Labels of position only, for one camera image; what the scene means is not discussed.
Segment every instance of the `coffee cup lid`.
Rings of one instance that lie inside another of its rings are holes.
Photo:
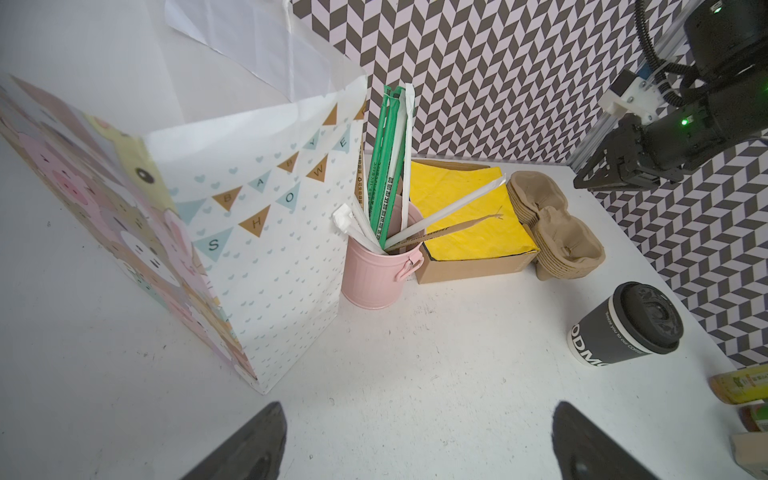
[[[672,302],[658,288],[629,283],[621,293],[624,314],[648,342],[662,349],[677,347],[683,320]]]

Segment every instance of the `gift bag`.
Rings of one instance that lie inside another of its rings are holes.
[[[362,70],[278,3],[26,3],[0,25],[0,134],[266,393],[336,315]]]

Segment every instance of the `black and white geometric wallpaper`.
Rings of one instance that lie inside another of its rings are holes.
[[[658,40],[687,0],[646,3]],[[293,0],[293,12],[366,70],[367,150],[384,85],[411,82],[416,153],[562,163],[641,59],[633,0]],[[737,366],[768,362],[766,186],[768,147],[752,141],[676,186],[597,195]]]

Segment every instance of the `cardboard box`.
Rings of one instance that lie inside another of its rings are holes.
[[[437,160],[414,159],[413,161],[432,167],[447,168],[449,170],[480,170],[490,168],[488,165],[466,164],[462,162],[445,162]],[[533,238],[530,229],[523,225],[528,235]],[[429,255],[426,245],[421,246],[424,255],[424,264],[416,271],[416,280],[419,283],[445,282],[448,280],[460,280],[475,278],[477,276],[501,275],[503,273],[517,273],[522,271],[533,260],[537,252],[520,253],[498,258],[483,258],[478,260],[435,260]]]
[[[733,460],[759,480],[768,480],[768,432],[737,433],[730,436]]]

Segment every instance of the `blue triangle flag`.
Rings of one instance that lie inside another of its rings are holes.
[[[224,245],[227,244],[227,240],[230,239],[232,233],[232,227],[222,230],[219,233],[211,235],[210,237],[201,238],[192,242],[192,244],[205,256],[213,260],[219,261],[219,255],[224,250]]]
[[[288,190],[282,197],[278,198],[277,203],[293,212],[298,204],[299,185],[301,184],[294,185],[292,189]]]
[[[306,148],[307,150],[316,149],[319,138],[320,138],[320,130],[316,131],[315,134],[312,136],[312,138],[310,138],[309,141],[306,142],[306,145],[304,145],[304,148]]]
[[[256,180],[251,180],[248,184],[263,194],[264,187],[266,187],[266,180],[270,177],[270,171],[266,172],[261,177],[258,177]]]
[[[206,198],[203,200],[192,200],[191,202],[180,202],[176,204],[176,209],[179,210],[179,218],[182,219],[187,225],[190,224],[197,211],[205,203]]]
[[[349,153],[349,125],[346,126],[346,131],[344,132],[344,135],[342,135],[339,141],[336,142],[336,145],[333,147],[333,150],[342,151],[345,154]]]

